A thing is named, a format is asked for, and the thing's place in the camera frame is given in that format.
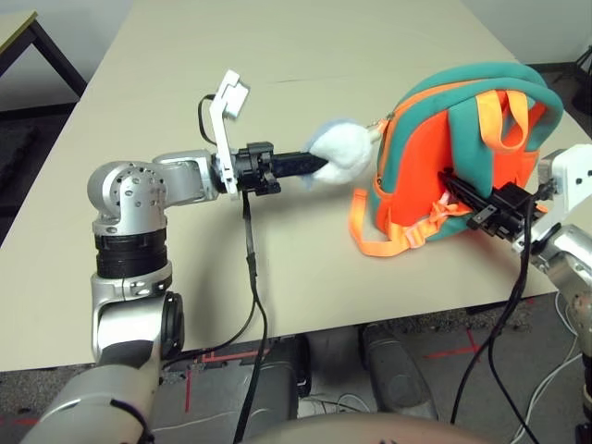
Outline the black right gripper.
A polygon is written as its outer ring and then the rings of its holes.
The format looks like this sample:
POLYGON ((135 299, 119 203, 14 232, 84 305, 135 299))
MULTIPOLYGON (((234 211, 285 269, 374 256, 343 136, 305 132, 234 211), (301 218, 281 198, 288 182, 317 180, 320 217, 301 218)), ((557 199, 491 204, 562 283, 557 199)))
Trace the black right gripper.
POLYGON ((488 197, 484 197, 471 184, 459 179, 451 168, 438 172, 438 178, 450 193, 456 214, 474 213, 467 221, 467 227, 472 230, 481 229, 491 237, 515 241, 524 233, 528 210, 532 213, 532 223, 546 213, 545 209, 538 206, 538 201, 549 196, 548 184, 540 185, 531 194, 508 182, 500 189, 494 188, 488 197))

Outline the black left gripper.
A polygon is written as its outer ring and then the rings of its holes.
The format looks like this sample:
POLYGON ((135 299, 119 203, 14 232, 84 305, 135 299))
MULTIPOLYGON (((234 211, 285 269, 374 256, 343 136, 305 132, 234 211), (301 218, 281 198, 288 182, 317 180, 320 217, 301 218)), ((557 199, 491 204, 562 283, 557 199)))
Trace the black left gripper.
POLYGON ((277 178, 309 176, 327 164, 310 153, 274 154, 271 142, 252 142, 233 156, 238 189, 257 196, 281 192, 277 178))

